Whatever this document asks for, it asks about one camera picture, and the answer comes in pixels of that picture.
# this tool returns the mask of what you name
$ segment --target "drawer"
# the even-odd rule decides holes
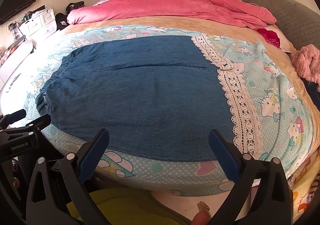
[[[57,24],[54,20],[30,36],[33,45],[36,47],[40,42],[44,41],[46,38],[48,38],[51,34],[53,34],[56,31]]]
[[[37,30],[42,28],[40,17],[38,16],[30,19],[25,23],[25,26],[26,26],[25,29],[27,32],[26,33],[23,32],[23,34],[30,36],[31,34],[35,33]]]
[[[55,20],[52,9],[49,9],[40,15],[43,26],[48,25],[50,22]]]

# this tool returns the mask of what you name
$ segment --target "lace trim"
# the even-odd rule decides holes
[[[207,35],[193,36],[191,39],[204,57],[219,68],[217,70],[218,79],[228,99],[232,114],[231,120],[235,124],[233,127],[234,144],[241,153],[261,154],[261,124],[241,74],[232,70],[233,63],[213,48]]]

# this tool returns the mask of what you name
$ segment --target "pink fluffy fabric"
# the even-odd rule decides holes
[[[292,53],[290,58],[298,76],[306,81],[317,83],[318,92],[320,92],[320,50],[313,44],[309,44]]]

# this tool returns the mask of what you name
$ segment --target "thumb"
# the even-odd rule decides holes
[[[200,211],[194,216],[190,225],[206,225],[209,220],[210,218],[207,216],[205,211]]]

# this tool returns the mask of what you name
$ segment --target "hello kitty bedding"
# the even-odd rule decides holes
[[[240,151],[249,152],[256,159],[280,158],[289,177],[319,146],[319,112],[303,83],[286,62],[287,55],[268,45],[253,30],[200,19],[159,16],[75,25],[66,28],[64,34],[54,48],[39,55],[36,69],[21,74],[10,90],[5,87],[1,97],[3,113],[22,107],[27,111],[26,120],[17,125],[39,116],[36,96],[59,69],[62,58],[77,48],[112,40],[143,41],[146,36],[184,36],[201,58],[218,68],[219,83],[232,114],[233,142]],[[44,135],[64,154],[77,151],[84,142],[53,125],[44,130]],[[97,175],[102,180],[112,178],[133,187],[184,196],[218,194],[233,186],[213,158],[163,161],[119,150],[106,151]]]

